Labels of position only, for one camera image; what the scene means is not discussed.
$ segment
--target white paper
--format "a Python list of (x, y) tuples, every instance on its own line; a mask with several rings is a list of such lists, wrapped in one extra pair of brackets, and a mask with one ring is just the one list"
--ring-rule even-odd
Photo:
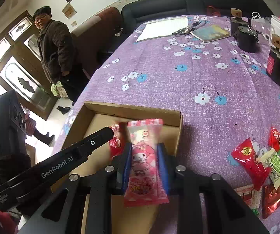
[(147, 23), (137, 41), (165, 37), (188, 26), (188, 18), (165, 19), (154, 23)]

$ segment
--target purple floral tablecloth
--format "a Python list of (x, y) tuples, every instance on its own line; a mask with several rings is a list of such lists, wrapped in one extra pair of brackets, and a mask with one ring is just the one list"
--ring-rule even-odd
[[(226, 17), (191, 15), (188, 20), (230, 30)], [(262, 154), (271, 126), (280, 131), (280, 87), (266, 74), (269, 45), (261, 35), (255, 54), (239, 49), (233, 37), (203, 43), (183, 35), (137, 43), (144, 28), (139, 26), (94, 73), (53, 154), (61, 150), (85, 101), (173, 109), (184, 117), (177, 156), (181, 164), (201, 175), (219, 173), (233, 188), (251, 184), (230, 152), (250, 137)], [(170, 201), (161, 206), (151, 233), (176, 232), (178, 202)], [(280, 207), (267, 219), (259, 218), (271, 234), (280, 233)]]

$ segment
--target black leather sofa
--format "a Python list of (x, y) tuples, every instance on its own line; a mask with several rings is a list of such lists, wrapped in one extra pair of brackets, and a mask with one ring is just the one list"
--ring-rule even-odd
[(125, 31), (133, 32), (140, 24), (165, 17), (207, 15), (208, 6), (219, 9), (221, 16), (231, 16), (231, 8), (242, 10), (244, 17), (258, 11), (261, 17), (273, 15), (263, 0), (139, 0), (122, 9)]

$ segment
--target wooden bottle cap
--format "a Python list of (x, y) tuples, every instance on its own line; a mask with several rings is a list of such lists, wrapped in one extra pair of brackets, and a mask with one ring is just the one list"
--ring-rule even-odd
[(242, 17), (242, 11), (236, 8), (231, 8), (231, 14), (234, 17)]
[(280, 49), (280, 36), (272, 34), (272, 45)]

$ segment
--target silver bolt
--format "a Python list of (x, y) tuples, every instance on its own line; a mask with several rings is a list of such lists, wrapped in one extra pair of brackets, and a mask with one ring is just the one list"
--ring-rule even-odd
[(109, 166), (105, 167), (105, 171), (110, 173), (110, 172), (114, 171), (114, 167), (109, 165)]
[(212, 178), (213, 180), (220, 180), (220, 179), (221, 179), (221, 176), (220, 176), (219, 174), (217, 174), (217, 173), (214, 173), (213, 175), (211, 175), (211, 178)]
[(176, 170), (179, 172), (184, 172), (186, 170), (186, 167), (184, 165), (178, 165), (176, 167)]
[(70, 181), (76, 181), (76, 180), (78, 180), (78, 175), (72, 174), (71, 176), (69, 176), (69, 180), (70, 180)]

